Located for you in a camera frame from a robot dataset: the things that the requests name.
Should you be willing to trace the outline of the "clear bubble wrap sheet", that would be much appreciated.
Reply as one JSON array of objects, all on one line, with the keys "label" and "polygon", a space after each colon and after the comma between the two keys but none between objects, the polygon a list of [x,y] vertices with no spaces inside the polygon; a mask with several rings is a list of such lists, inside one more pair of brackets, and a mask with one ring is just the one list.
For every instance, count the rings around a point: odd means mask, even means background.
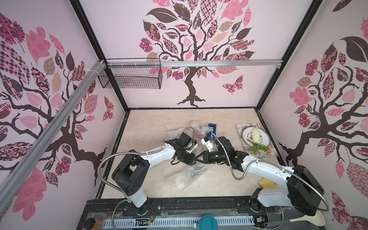
[{"label": "clear bubble wrap sheet", "polygon": [[168,140],[175,139],[178,136],[180,136],[182,133],[185,133],[190,137],[192,136],[192,131],[190,129],[185,129],[185,128],[182,127],[182,128],[176,129],[176,130],[167,131]]},{"label": "clear bubble wrap sheet", "polygon": [[209,164],[196,163],[167,178],[166,183],[178,190],[185,190],[209,168]]},{"label": "clear bubble wrap sheet", "polygon": [[204,138],[205,136],[207,136],[208,133],[210,133],[212,131],[211,127],[202,125],[198,121],[192,121],[191,122],[191,127],[194,128],[195,137],[198,138],[198,139]]}]

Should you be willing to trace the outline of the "blue tape dispenser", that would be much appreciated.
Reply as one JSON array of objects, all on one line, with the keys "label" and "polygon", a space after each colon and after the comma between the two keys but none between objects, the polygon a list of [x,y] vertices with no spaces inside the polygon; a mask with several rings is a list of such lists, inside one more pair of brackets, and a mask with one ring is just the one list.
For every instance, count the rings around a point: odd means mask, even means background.
[{"label": "blue tape dispenser", "polygon": [[211,128],[211,133],[216,134],[217,131],[217,125],[209,123],[209,127]]}]

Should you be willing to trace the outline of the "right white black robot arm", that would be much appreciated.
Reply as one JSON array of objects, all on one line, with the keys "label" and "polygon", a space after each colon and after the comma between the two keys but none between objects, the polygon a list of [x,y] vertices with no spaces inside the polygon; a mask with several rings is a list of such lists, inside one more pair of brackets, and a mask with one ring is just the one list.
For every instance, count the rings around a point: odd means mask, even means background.
[{"label": "right white black robot arm", "polygon": [[207,148],[200,154],[202,163],[226,164],[237,181],[244,179],[248,174],[255,174],[280,186],[277,189],[256,190],[253,194],[253,203],[256,205],[265,208],[293,207],[308,216],[315,215],[317,211],[331,210],[324,198],[323,188],[306,167],[281,166],[246,152],[236,151],[225,137],[205,137],[201,143]]}]

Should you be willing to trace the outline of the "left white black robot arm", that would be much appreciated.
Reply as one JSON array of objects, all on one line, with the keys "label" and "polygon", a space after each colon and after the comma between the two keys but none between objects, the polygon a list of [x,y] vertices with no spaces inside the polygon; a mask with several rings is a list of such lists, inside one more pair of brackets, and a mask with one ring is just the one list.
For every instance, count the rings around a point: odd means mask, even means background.
[{"label": "left white black robot arm", "polygon": [[148,205],[148,197],[141,188],[150,168],[170,159],[178,158],[180,162],[194,162],[193,150],[196,141],[167,141],[162,147],[148,152],[129,152],[112,173],[112,179],[118,189],[133,203],[136,208]]}]

